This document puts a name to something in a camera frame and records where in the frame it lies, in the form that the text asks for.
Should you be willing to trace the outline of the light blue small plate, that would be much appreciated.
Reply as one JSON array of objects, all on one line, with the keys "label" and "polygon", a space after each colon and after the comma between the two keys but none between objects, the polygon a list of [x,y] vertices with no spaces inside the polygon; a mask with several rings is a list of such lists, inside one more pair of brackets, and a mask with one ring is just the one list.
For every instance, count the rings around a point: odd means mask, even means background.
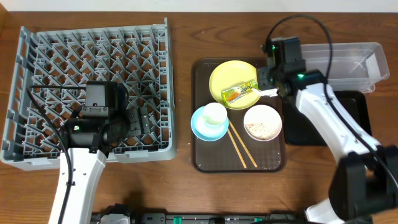
[{"label": "light blue small plate", "polygon": [[202,106],[193,113],[190,122],[191,130],[198,139],[208,142],[217,141],[227,133],[229,128],[228,120],[225,120],[215,129],[211,129],[206,125],[203,119],[204,108],[205,107]]}]

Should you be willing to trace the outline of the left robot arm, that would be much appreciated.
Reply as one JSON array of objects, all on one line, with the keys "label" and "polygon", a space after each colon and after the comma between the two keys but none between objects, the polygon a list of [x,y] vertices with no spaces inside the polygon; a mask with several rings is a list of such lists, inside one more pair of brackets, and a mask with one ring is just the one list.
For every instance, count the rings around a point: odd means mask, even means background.
[{"label": "left robot arm", "polygon": [[84,105],[60,128],[60,173],[50,223],[89,223],[95,193],[113,146],[150,131],[145,108],[128,108],[127,88],[88,81]]}]

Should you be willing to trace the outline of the pink white bowl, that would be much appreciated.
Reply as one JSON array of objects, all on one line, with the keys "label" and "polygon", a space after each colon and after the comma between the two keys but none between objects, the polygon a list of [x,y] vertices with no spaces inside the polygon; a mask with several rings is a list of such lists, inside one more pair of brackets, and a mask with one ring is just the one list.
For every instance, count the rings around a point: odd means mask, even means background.
[{"label": "pink white bowl", "polygon": [[257,141],[275,139],[282,131],[282,118],[271,106],[256,105],[249,108],[243,119],[248,135]]}]

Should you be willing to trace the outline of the green snack wrapper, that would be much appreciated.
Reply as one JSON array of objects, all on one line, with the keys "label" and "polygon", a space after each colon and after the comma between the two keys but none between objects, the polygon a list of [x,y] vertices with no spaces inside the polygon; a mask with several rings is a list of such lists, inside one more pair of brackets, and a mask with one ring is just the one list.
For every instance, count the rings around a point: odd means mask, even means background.
[{"label": "green snack wrapper", "polygon": [[250,80],[236,84],[221,92],[221,99],[225,107],[232,109],[244,109],[254,105],[260,96],[255,93],[258,90],[256,80]]}]

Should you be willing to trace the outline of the pale green plastic cup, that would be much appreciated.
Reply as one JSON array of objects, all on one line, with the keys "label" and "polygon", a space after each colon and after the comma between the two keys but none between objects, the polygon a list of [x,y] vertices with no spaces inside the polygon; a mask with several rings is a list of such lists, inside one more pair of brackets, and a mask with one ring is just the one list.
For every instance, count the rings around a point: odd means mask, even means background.
[{"label": "pale green plastic cup", "polygon": [[227,110],[220,103],[209,103],[203,109],[203,119],[210,126],[219,126],[227,120]]}]

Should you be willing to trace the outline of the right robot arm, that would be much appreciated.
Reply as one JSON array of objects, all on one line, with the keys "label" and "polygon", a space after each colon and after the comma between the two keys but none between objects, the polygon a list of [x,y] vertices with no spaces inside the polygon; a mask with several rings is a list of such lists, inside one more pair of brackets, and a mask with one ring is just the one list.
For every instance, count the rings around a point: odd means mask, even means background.
[{"label": "right robot arm", "polygon": [[397,147],[369,135],[336,99],[327,76],[307,70],[298,38],[268,38],[262,50],[260,90],[302,113],[337,163],[328,198],[306,209],[307,221],[344,223],[397,208]]}]

